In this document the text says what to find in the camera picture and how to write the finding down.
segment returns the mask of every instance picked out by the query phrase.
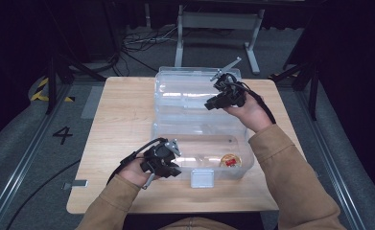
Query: person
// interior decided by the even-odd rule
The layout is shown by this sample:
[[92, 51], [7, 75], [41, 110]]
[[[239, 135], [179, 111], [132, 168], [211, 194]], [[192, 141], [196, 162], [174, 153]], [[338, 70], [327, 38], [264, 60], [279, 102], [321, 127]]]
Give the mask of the person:
[[[344, 229], [339, 206], [325, 192], [312, 167], [249, 94], [244, 106], [224, 110], [255, 132], [248, 142], [279, 207], [279, 229]], [[78, 229], [122, 229], [132, 202], [150, 176], [142, 172], [142, 160], [134, 160], [115, 175], [89, 206]], [[195, 218], [193, 224], [182, 219], [162, 229], [234, 229], [207, 218]]]

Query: light wood surface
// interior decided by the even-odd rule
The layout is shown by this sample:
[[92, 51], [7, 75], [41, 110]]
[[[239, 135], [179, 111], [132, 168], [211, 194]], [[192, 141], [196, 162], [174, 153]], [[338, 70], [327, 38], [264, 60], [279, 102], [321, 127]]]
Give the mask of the light wood surface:
[[[264, 100], [276, 123], [301, 151], [280, 95], [271, 80], [244, 80]], [[120, 161], [151, 140], [154, 78], [109, 78], [90, 130], [76, 179], [86, 188], [73, 188], [67, 203], [72, 214], [82, 214], [105, 187]], [[255, 160], [236, 181], [215, 181], [211, 189], [192, 189], [189, 180], [161, 179], [141, 190], [130, 213], [248, 212], [277, 210]]]

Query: gray carpet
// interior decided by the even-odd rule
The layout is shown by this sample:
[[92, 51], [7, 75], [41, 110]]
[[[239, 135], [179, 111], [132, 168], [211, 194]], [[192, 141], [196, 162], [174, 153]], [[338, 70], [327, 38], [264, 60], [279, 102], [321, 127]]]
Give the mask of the gray carpet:
[[[148, 31], [139, 28], [130, 33]], [[270, 74], [282, 72], [282, 66], [290, 54], [295, 42], [301, 35], [301, 30], [262, 30], [255, 45], [255, 56], [261, 69], [261, 74], [254, 76], [246, 58], [243, 44], [249, 33], [234, 31], [210, 33], [208, 31], [192, 31], [185, 36], [183, 66], [190, 67], [224, 67], [236, 57], [243, 60], [236, 66], [241, 70], [245, 79], [266, 79]], [[176, 43], [169, 40], [152, 46], [147, 51], [130, 53], [133, 57], [148, 64], [153, 69], [160, 66], [173, 66], [176, 55]], [[122, 55], [123, 59], [117, 64], [122, 75], [135, 77], [154, 77], [156, 74], [133, 58]], [[97, 67], [101, 64], [87, 64]], [[101, 73], [104, 76], [115, 76], [112, 70]], [[305, 122], [307, 113], [301, 108], [301, 102], [289, 85], [291, 80], [282, 80], [278, 89], [282, 100], [292, 119], [306, 157], [320, 175], [319, 179], [327, 192], [338, 202], [340, 200], [325, 169], [318, 143], [309, 125]], [[38, 82], [28, 92], [29, 97], [37, 88]], [[67, 96], [75, 97], [72, 103], [62, 103], [45, 132], [45, 137], [36, 151], [36, 157], [22, 181], [17, 193], [1, 218], [0, 229], [12, 219], [22, 203], [42, 183], [52, 175], [82, 157], [92, 119], [101, 96], [101, 82], [96, 82], [88, 76], [77, 76]], [[47, 103], [32, 102], [31, 106], [18, 115], [0, 133], [0, 195], [6, 186], [26, 148], [30, 145], [38, 126], [44, 119]], [[346, 185], [352, 195], [354, 204], [362, 216], [366, 229], [375, 229], [375, 187], [366, 175], [361, 162], [353, 151], [344, 134], [335, 111], [330, 105], [320, 86], [317, 98], [317, 124], [326, 140], [333, 157], [340, 168]], [[61, 144], [62, 138], [53, 136], [62, 128], [69, 128], [67, 137]], [[55, 179], [51, 180], [23, 207], [11, 229], [73, 229], [81, 220], [81, 215], [68, 214], [65, 205], [69, 190], [61, 187], [65, 182], [74, 179], [78, 164], [69, 168]], [[278, 212], [261, 213], [266, 230], [274, 228]], [[342, 212], [340, 221], [351, 229], [348, 217]]]

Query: plastic container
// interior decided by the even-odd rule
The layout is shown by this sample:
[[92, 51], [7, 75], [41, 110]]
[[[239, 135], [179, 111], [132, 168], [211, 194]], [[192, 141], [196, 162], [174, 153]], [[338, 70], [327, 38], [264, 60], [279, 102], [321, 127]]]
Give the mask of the plastic container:
[[[162, 67], [155, 79], [152, 138], [177, 139], [181, 156], [175, 161], [192, 187], [212, 187], [215, 179], [240, 179], [254, 164], [247, 129], [222, 109], [208, 110], [206, 101], [219, 94], [210, 81], [215, 68]], [[239, 70], [229, 73], [241, 79]], [[227, 154], [235, 154], [240, 167], [222, 167]]]

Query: tan jacket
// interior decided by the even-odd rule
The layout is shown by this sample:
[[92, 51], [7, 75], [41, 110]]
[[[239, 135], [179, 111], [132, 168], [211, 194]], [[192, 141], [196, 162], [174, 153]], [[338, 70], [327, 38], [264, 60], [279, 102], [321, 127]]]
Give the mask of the tan jacket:
[[[273, 125], [249, 139], [271, 195], [279, 206], [279, 229], [344, 229], [340, 208], [323, 189], [292, 140]], [[122, 229], [139, 188], [116, 175], [87, 209], [78, 229]], [[206, 218], [187, 218], [162, 229], [234, 229]]]

